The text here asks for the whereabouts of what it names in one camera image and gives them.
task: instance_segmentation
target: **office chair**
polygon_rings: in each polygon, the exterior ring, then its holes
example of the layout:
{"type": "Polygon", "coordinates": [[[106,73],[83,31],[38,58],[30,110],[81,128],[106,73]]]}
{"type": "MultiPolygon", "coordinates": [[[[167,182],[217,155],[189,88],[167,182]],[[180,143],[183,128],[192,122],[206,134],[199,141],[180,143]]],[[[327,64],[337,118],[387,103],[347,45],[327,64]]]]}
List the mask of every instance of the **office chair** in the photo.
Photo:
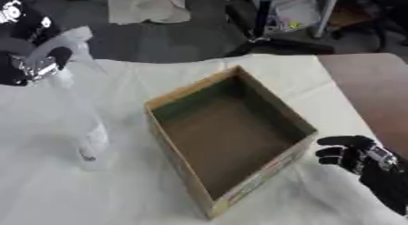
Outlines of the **office chair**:
{"type": "Polygon", "coordinates": [[[271,53],[278,55],[329,55],[334,53],[331,46],[316,45],[265,36],[270,2],[260,0],[259,8],[249,0],[231,0],[226,6],[228,19],[234,23],[247,41],[226,56],[242,56],[250,52],[271,53]]]}
{"type": "Polygon", "coordinates": [[[408,0],[368,0],[378,8],[377,14],[368,21],[341,27],[333,31],[334,39],[341,39],[348,32],[361,32],[371,30],[378,38],[378,47],[373,52],[382,52],[387,46],[386,31],[392,31],[405,37],[402,45],[408,46],[408,19],[405,6],[408,0]]]}

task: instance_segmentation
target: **white tablecloth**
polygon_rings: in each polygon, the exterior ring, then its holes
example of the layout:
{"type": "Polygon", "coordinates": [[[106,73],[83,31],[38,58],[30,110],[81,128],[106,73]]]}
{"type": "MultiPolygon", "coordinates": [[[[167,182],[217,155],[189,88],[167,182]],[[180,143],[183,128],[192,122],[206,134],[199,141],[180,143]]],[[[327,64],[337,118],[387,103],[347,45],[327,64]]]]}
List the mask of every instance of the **white tablecloth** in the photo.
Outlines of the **white tablecloth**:
{"type": "Polygon", "coordinates": [[[72,63],[76,90],[107,123],[118,158],[85,172],[66,143],[66,112],[46,82],[0,87],[0,224],[406,224],[355,176],[316,163],[311,150],[232,207],[206,220],[150,136],[143,103],[242,65],[285,100],[320,136],[372,132],[314,56],[244,56],[154,65],[98,61],[107,74],[72,63]]]}

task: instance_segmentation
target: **cardboard box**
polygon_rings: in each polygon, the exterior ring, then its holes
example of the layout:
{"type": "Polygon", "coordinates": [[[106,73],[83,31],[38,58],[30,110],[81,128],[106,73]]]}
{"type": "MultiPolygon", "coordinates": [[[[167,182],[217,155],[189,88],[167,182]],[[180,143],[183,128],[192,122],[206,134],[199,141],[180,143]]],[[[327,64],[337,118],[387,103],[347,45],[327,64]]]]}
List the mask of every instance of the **cardboard box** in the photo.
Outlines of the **cardboard box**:
{"type": "Polygon", "coordinates": [[[316,133],[240,67],[146,107],[152,132],[209,218],[298,159],[316,133]]]}

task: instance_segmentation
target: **black robotic glove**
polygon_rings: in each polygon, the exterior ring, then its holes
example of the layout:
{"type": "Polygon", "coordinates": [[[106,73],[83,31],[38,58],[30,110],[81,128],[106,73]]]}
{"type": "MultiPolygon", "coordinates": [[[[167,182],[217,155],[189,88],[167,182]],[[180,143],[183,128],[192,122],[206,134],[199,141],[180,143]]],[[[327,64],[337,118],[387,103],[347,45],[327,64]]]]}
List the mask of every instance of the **black robotic glove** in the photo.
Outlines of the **black robotic glove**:
{"type": "Polygon", "coordinates": [[[360,182],[391,210],[407,216],[408,162],[363,136],[321,138],[330,146],[316,152],[321,164],[333,164],[360,175],[360,182]]]}
{"type": "Polygon", "coordinates": [[[34,57],[38,47],[45,46],[62,31],[48,16],[23,0],[0,3],[0,27],[7,27],[0,38],[0,85],[27,86],[30,81],[62,70],[73,54],[66,46],[55,46],[43,50],[46,56],[34,57]]]}

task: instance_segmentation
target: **floor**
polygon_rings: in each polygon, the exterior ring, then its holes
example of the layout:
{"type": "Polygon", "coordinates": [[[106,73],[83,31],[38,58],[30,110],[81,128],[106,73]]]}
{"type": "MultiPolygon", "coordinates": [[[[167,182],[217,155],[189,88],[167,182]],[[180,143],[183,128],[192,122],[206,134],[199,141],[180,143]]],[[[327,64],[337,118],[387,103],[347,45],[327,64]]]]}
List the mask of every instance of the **floor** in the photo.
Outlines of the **floor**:
{"type": "MultiPolygon", "coordinates": [[[[244,41],[235,26],[225,21],[223,0],[187,0],[192,13],[189,22],[171,25],[113,25],[107,22],[107,7],[88,1],[68,3],[45,1],[39,6],[65,28],[90,26],[94,38],[91,53],[98,59],[120,61],[176,63],[222,57],[244,41]]],[[[376,39],[370,35],[351,34],[336,41],[329,36],[309,38],[307,31],[278,36],[332,45],[337,54],[369,52],[376,39]]],[[[399,45],[402,37],[391,35],[386,52],[408,62],[408,47],[399,45]]]]}

